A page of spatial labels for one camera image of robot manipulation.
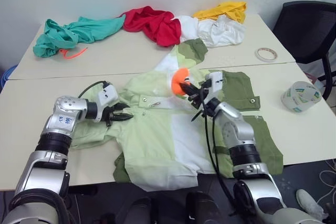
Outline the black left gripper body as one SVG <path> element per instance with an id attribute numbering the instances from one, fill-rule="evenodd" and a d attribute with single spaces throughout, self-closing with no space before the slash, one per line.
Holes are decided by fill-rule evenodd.
<path id="1" fill-rule="evenodd" d="M 114 114 L 114 111 L 116 111 L 118 108 L 119 103 L 104 108 L 104 122 L 106 123 L 106 127 L 110 127 L 112 122 L 119 121 L 118 116 Z"/>

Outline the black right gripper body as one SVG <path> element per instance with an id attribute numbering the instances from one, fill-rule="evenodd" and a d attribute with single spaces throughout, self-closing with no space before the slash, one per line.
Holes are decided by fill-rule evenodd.
<path id="1" fill-rule="evenodd" d="M 188 89 L 188 100 L 191 101 L 192 106 L 196 109 L 199 109 L 202 105 L 203 108 L 205 108 L 205 99 L 207 98 L 209 94 L 209 88 L 211 87 L 211 81 L 207 80 L 201 84 L 200 88 L 197 88 L 193 84 L 187 85 Z"/>

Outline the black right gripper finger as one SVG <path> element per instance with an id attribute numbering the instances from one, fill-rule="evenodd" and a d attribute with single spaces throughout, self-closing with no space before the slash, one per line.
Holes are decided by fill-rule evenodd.
<path id="1" fill-rule="evenodd" d="M 195 94 L 195 87 L 191 84 L 191 83 L 179 83 L 182 91 L 185 93 L 185 94 Z"/>
<path id="2" fill-rule="evenodd" d="M 203 111 L 203 110 L 199 110 L 199 111 L 192 117 L 191 121 L 192 121 L 192 122 L 195 121 L 199 116 L 202 117 L 202 118 L 204 118 L 204 111 Z"/>

